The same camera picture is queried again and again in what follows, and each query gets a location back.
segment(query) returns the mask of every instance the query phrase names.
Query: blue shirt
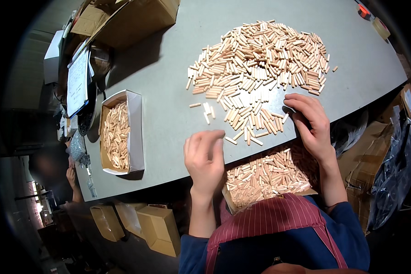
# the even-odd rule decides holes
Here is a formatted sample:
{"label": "blue shirt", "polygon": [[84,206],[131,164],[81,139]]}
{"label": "blue shirt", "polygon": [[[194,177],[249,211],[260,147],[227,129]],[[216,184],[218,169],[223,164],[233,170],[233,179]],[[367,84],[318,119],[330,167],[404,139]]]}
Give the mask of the blue shirt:
{"label": "blue shirt", "polygon": [[[315,201],[305,196],[316,205]],[[330,215],[321,211],[327,229],[349,268],[367,271],[370,252],[358,217],[348,202],[337,204]],[[181,237],[179,273],[204,273],[208,238]],[[312,227],[235,239],[219,245],[215,273],[261,273],[280,257],[283,263],[308,269],[338,268],[338,264]]]}

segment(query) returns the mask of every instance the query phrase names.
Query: red striped apron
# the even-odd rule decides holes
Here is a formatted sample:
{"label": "red striped apron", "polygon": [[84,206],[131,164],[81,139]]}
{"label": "red striped apron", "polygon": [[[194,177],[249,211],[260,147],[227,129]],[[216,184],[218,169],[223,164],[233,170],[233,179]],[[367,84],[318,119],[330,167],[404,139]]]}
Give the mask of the red striped apron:
{"label": "red striped apron", "polygon": [[317,206],[302,196],[285,193],[262,200],[237,212],[218,227],[207,244],[207,274],[213,273],[219,244],[234,239],[312,227],[338,263],[347,268],[344,257],[326,227],[326,220]]}

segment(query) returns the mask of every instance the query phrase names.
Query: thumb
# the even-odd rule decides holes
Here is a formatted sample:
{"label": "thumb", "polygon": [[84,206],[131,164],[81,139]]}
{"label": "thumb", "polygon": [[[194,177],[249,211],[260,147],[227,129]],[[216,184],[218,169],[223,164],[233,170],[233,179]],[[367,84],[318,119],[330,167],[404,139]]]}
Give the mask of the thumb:
{"label": "thumb", "polygon": [[224,140],[218,139],[213,145],[213,164],[224,166]]}
{"label": "thumb", "polygon": [[299,112],[296,112],[292,114],[292,120],[295,123],[295,126],[298,129],[298,132],[300,132],[301,138],[304,140],[309,140],[310,138],[313,138],[312,133],[309,131],[308,127],[306,126],[306,118]]}

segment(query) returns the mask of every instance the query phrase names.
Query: forearm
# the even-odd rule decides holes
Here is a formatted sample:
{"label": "forearm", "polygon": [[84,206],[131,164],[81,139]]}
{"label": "forearm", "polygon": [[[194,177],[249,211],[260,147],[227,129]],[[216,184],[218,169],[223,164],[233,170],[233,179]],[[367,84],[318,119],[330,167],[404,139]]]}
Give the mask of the forearm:
{"label": "forearm", "polygon": [[213,197],[204,197],[191,189],[192,215],[190,217],[189,235],[201,238],[210,238],[216,229],[215,213],[213,211]]}
{"label": "forearm", "polygon": [[327,207],[347,201],[347,192],[341,179],[340,169],[335,156],[335,150],[326,159],[318,161],[321,184],[321,195]]}
{"label": "forearm", "polygon": [[84,201],[81,193],[81,189],[77,186],[73,187],[73,197],[72,201],[77,203],[82,203]]}

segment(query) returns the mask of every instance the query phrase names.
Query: hand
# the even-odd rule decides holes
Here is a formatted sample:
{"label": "hand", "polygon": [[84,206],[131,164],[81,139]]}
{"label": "hand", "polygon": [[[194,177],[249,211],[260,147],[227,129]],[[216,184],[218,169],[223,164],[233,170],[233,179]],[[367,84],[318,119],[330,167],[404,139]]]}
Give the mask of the hand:
{"label": "hand", "polygon": [[[298,93],[285,94],[285,105],[300,111],[292,115],[292,120],[300,132],[301,139],[307,151],[323,162],[335,155],[335,149],[330,144],[330,122],[318,99]],[[306,125],[309,120],[312,129]]]}
{"label": "hand", "polygon": [[74,167],[74,161],[72,156],[69,156],[69,167]]}
{"label": "hand", "polygon": [[66,176],[71,188],[74,189],[76,186],[76,172],[74,171],[73,167],[69,167],[67,169]]}
{"label": "hand", "polygon": [[192,199],[213,198],[224,174],[224,130],[193,134],[184,143],[184,164],[193,180]]}

